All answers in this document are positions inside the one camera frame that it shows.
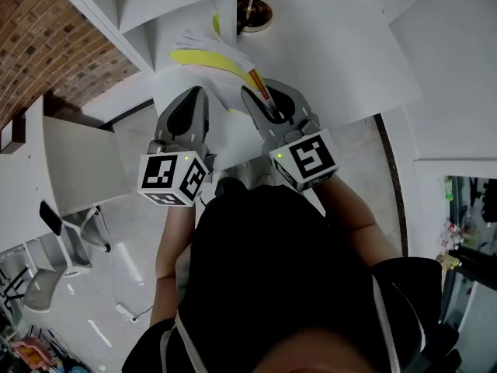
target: person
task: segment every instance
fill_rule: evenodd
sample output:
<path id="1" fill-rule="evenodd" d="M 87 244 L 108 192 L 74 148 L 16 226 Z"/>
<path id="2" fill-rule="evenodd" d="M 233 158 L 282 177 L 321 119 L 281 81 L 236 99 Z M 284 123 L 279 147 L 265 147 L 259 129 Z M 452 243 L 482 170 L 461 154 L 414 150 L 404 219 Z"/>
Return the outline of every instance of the person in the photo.
<path id="1" fill-rule="evenodd" d="M 151 327 L 123 372 L 403 371 L 437 325 L 441 267 L 401 257 L 337 175 L 314 191 L 325 217 L 286 186 L 232 178 L 196 229 L 194 207 L 169 207 Z"/>

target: white cord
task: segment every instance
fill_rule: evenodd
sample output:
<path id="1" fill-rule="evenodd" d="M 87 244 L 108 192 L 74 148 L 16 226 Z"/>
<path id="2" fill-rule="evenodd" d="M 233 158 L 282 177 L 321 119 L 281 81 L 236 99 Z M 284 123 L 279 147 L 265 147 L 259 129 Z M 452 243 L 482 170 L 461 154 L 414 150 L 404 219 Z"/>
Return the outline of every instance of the white cord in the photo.
<path id="1" fill-rule="evenodd" d="M 117 302 L 116 293 L 114 292 L 114 258 L 113 258 L 114 242 L 113 242 L 112 238 L 110 237 L 109 229 L 107 229 L 107 224 L 106 224 L 105 218 L 103 217 L 102 208 L 97 209 L 97 211 L 99 212 L 99 216 L 102 219 L 103 227 L 106 230 L 107 238 L 109 239 L 109 244 L 110 244 L 110 253 L 109 253 L 110 254 L 110 288 L 112 289 L 112 298 L 113 298 L 114 302 L 116 303 L 116 305 L 119 305 L 122 303 Z M 152 309 L 152 307 L 153 307 L 153 305 L 150 308 L 146 309 L 145 311 L 143 311 L 137 315 L 133 314 L 134 315 L 133 320 L 136 321 L 140 316 L 142 316 L 143 314 L 150 311 Z"/>

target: tile floor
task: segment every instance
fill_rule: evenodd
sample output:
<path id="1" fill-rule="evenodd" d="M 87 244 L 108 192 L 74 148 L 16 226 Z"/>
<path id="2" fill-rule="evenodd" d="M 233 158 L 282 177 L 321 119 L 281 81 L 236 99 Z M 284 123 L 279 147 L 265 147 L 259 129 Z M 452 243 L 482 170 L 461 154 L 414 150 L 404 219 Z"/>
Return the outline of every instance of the tile floor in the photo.
<path id="1" fill-rule="evenodd" d="M 138 162 L 153 138 L 157 114 L 146 108 L 114 128 L 131 189 L 135 189 Z M 339 175 L 371 207 L 380 227 L 401 248 L 397 208 L 383 145 L 374 119 L 361 120 L 332 131 L 338 148 Z M 311 190 L 306 191 L 317 204 Z M 197 211 L 202 206 L 197 203 Z M 118 372 L 141 334 L 148 328 L 150 312 L 136 323 L 127 322 L 115 309 L 119 302 L 134 314 L 151 306 L 155 293 L 154 265 L 167 210 L 157 207 L 136 192 L 102 206 L 114 252 L 92 253 L 94 267 L 87 275 L 61 280 L 47 314 L 25 310 L 28 322 L 53 328 L 67 346 L 95 371 Z M 123 242 L 143 277 L 136 282 L 115 247 Z M 108 343 L 92 328 L 98 326 Z"/>

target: yellow object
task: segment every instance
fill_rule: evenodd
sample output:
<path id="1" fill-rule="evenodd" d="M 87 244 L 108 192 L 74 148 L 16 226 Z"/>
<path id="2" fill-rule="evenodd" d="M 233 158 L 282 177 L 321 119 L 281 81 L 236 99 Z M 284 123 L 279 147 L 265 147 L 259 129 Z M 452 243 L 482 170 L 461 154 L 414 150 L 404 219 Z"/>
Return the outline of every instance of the yellow object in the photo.
<path id="1" fill-rule="evenodd" d="M 183 65 L 191 64 L 191 65 L 208 66 L 211 68 L 222 69 L 224 71 L 230 71 L 231 73 L 242 78 L 252 88 L 259 89 L 256 83 L 254 82 L 254 79 L 248 72 L 242 71 L 242 69 L 236 62 L 216 51 L 175 50 L 169 53 L 169 57 L 171 57 L 172 59 L 178 61 L 180 64 Z"/>
<path id="2" fill-rule="evenodd" d="M 212 17 L 212 26 L 218 36 L 221 35 L 221 27 L 219 26 L 219 13 Z"/>

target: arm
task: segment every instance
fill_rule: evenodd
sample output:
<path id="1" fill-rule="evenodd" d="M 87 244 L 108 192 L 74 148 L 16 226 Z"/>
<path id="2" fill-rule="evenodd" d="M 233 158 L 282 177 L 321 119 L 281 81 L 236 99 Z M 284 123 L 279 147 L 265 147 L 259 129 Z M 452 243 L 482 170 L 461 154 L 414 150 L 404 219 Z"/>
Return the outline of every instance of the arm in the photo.
<path id="1" fill-rule="evenodd" d="M 349 244 L 367 266 L 401 257 L 385 238 L 364 200 L 340 178 L 333 176 L 314 190 L 323 208 L 342 226 Z"/>
<path id="2" fill-rule="evenodd" d="M 155 261 L 157 283 L 150 326 L 176 316 L 179 304 L 176 294 L 176 260 L 191 243 L 194 231 L 195 206 L 169 207 Z"/>

